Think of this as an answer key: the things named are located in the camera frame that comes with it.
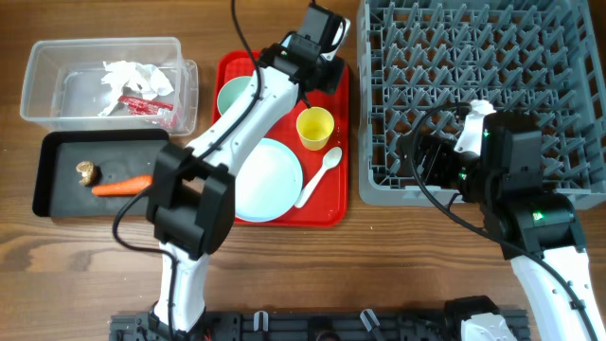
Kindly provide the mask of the yellow plastic cup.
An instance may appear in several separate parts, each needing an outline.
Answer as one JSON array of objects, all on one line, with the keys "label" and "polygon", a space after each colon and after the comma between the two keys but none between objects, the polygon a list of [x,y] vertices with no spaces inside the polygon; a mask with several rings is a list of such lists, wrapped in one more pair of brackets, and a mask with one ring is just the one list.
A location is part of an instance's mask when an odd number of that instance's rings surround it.
[{"label": "yellow plastic cup", "polygon": [[295,127],[303,147],[309,151],[319,151],[328,144],[335,122],[328,110],[311,107],[298,115]]}]

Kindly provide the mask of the green bowl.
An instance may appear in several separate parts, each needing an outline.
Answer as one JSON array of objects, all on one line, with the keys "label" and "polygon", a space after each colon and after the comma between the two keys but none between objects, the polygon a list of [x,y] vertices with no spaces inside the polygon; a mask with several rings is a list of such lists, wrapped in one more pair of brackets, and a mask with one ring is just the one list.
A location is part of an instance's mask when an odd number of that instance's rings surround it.
[{"label": "green bowl", "polygon": [[246,89],[251,76],[240,76],[228,81],[219,91],[217,96],[217,109],[222,116],[238,99],[241,93]]}]

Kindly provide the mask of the light blue plate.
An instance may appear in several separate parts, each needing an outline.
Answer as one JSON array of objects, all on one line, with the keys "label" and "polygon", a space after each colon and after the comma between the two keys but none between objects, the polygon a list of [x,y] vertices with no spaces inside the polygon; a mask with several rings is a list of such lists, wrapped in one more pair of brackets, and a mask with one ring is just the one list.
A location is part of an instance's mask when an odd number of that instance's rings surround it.
[{"label": "light blue plate", "polygon": [[275,220],[293,207],[302,186],[295,154],[276,140],[262,138],[236,177],[236,217],[251,223]]}]

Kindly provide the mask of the white napkin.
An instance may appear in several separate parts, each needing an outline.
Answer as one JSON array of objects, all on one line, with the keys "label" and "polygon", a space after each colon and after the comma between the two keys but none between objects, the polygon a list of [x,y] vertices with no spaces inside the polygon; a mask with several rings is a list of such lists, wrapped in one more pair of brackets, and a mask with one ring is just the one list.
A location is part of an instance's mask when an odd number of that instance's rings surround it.
[{"label": "white napkin", "polygon": [[103,67],[107,74],[101,79],[101,83],[110,86],[110,93],[109,104],[98,114],[99,117],[107,117],[114,111],[125,88],[148,100],[174,92],[170,80],[154,64],[119,61],[104,62]]}]

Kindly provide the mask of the red snack wrapper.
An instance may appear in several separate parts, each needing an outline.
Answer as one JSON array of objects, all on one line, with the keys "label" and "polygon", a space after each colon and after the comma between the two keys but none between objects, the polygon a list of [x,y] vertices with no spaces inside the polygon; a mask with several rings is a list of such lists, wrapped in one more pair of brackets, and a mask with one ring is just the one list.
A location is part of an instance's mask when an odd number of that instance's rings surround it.
[{"label": "red snack wrapper", "polygon": [[176,124],[172,104],[131,96],[120,96],[118,102],[127,107],[131,116],[159,116],[158,119],[153,119],[151,122],[165,127],[174,127]]}]

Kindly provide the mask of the orange carrot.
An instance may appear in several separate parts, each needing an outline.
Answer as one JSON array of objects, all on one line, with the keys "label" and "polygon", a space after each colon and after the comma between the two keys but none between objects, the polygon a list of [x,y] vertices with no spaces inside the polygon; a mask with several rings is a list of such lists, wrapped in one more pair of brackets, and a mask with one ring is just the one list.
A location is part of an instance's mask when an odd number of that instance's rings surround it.
[{"label": "orange carrot", "polygon": [[148,188],[151,184],[151,175],[141,175],[122,182],[94,186],[91,188],[91,192],[100,197],[133,196]]}]

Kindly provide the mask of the brown food scrap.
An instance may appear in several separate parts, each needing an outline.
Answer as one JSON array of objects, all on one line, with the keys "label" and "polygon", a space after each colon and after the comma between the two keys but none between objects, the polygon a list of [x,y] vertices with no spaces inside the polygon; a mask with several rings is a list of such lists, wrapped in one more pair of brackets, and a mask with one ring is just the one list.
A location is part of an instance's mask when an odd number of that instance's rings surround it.
[{"label": "brown food scrap", "polygon": [[81,161],[76,166],[76,171],[80,174],[79,183],[85,187],[94,186],[98,182],[98,167],[91,161]]}]

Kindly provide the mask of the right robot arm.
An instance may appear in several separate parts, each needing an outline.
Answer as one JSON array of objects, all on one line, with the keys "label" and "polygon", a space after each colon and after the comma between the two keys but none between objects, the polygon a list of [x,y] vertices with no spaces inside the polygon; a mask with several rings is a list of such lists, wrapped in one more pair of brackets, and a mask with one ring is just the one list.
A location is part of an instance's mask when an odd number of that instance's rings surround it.
[{"label": "right robot arm", "polygon": [[398,153],[431,204],[501,246],[543,340],[604,339],[583,229],[569,199],[543,185],[534,120],[498,112],[464,134],[478,151],[414,128]]}]

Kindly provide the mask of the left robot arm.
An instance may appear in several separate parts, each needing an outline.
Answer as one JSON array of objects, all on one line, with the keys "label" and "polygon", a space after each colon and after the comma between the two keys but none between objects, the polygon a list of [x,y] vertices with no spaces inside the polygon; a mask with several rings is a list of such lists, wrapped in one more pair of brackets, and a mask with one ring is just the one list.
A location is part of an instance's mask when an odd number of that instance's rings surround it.
[{"label": "left robot arm", "polygon": [[252,56],[252,79],[206,132],[156,158],[147,218],[163,257],[161,296],[153,313],[168,335],[188,334],[205,311],[209,257],[235,220],[236,177],[265,134],[305,94],[333,93],[345,68],[336,52],[351,22],[314,3],[288,36]]}]

